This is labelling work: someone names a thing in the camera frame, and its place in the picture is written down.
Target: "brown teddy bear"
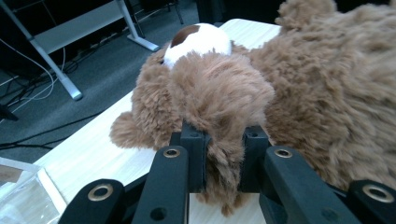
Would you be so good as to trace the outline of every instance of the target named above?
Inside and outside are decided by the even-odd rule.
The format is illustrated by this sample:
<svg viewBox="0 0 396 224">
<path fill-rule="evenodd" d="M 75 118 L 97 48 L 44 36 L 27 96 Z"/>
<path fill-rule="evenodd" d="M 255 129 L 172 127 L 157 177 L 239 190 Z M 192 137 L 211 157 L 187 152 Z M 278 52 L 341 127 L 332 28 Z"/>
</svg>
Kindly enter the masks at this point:
<svg viewBox="0 0 396 224">
<path fill-rule="evenodd" d="M 167 46 L 148 57 L 133 108 L 113 123 L 119 147 L 167 146 L 184 119 L 208 132 L 207 187 L 198 197 L 230 215 L 242 134 L 261 125 L 273 145 L 297 149 L 329 184 L 372 179 L 396 189 L 396 1 L 342 14 L 331 0 L 288 0 L 281 33 L 262 48 L 191 52 L 172 69 Z"/>
</svg>

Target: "black cable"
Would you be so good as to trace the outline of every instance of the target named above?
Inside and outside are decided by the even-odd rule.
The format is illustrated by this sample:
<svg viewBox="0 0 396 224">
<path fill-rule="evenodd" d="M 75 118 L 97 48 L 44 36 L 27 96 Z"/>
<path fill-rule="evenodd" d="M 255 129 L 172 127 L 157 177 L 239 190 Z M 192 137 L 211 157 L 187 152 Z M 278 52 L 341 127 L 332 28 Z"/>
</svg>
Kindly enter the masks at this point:
<svg viewBox="0 0 396 224">
<path fill-rule="evenodd" d="M 88 117 L 85 117 L 85 118 L 83 118 L 83 119 L 78 119 L 78 120 L 75 120 L 75 121 L 66 123 L 66 124 L 64 124 L 64 125 L 58 126 L 58 127 L 56 127 L 56 128 L 53 128 L 53 129 L 44 131 L 44 132 L 42 132 L 42 133 L 37 133 L 37 134 L 31 135 L 31 136 L 29 136 L 29 137 L 22 138 L 22 139 L 20 139 L 20 140 L 18 140 L 18 141 L 15 141 L 15 142 L 11 142 L 11 143 L 2 143 L 2 144 L 0 144 L 0 150 L 10 149 L 10 148 L 14 148 L 14 147 L 28 147 L 28 146 L 32 146 L 32 147 L 40 147 L 40 146 L 42 146 L 43 148 L 48 148 L 48 147 L 46 147 L 46 145 L 51 144 L 51 143 L 55 143 L 55 142 L 62 141 L 62 140 L 64 140 L 65 138 L 58 139 L 58 140 L 55 140 L 55 141 L 51 141 L 51 142 L 48 142 L 48 143 L 46 143 L 46 144 L 44 144 L 44 145 L 22 145 L 22 144 L 20 144 L 20 143 L 21 143 L 21 142 L 24 142 L 24 141 L 26 141 L 26 140 L 29 140 L 29 139 L 38 137 L 39 135 L 42 135 L 42 134 L 45 134 L 45 133 L 51 133 L 51 132 L 53 132 L 53 131 L 62 129 L 62 128 L 67 127 L 67 126 L 69 126 L 69 125 L 72 125 L 72 124 L 81 122 L 81 121 L 83 121 L 83 120 L 85 120 L 85 119 L 90 119 L 90 118 L 96 117 L 96 116 L 98 116 L 99 114 L 103 113 L 103 111 L 104 111 L 104 110 L 102 110 L 102 111 L 100 111 L 100 112 L 98 112 L 98 113 L 95 113 L 95 114 L 93 114 L 93 115 L 90 115 L 90 116 L 88 116 Z"/>
</svg>

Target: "gray floor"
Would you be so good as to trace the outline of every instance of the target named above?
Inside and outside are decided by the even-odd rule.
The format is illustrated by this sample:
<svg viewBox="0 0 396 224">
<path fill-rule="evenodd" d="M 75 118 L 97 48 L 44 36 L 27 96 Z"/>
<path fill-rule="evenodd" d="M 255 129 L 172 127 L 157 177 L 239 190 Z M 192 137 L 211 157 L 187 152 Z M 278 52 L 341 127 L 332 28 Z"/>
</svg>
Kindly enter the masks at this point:
<svg viewBox="0 0 396 224">
<path fill-rule="evenodd" d="M 180 0 L 179 2 L 184 24 L 180 24 L 173 7 L 171 12 L 163 10 L 141 22 L 148 41 L 161 47 L 179 29 L 198 22 L 195 1 Z M 109 108 L 131 91 L 135 86 L 141 65 L 152 52 L 131 42 L 126 35 L 127 32 L 124 32 L 109 40 L 69 75 L 84 95 L 81 100 L 73 101 L 63 86 L 56 82 L 48 98 L 31 101 L 14 112 L 19 118 L 18 121 L 5 119 L 0 123 L 0 146 L 94 115 Z M 4 79 L 7 77 L 0 74 L 0 83 L 3 83 Z M 1 86 L 0 92 L 4 92 L 5 87 L 6 85 Z M 18 106 L 15 105 L 10 109 L 14 110 Z M 20 144 L 43 145 L 65 138 L 90 120 L 85 119 L 60 130 L 41 134 Z M 56 147 L 60 143 L 62 141 L 48 144 L 48 147 Z M 49 151 L 50 149 L 42 147 L 10 149 L 0 147 L 0 157 L 32 163 Z"/>
</svg>

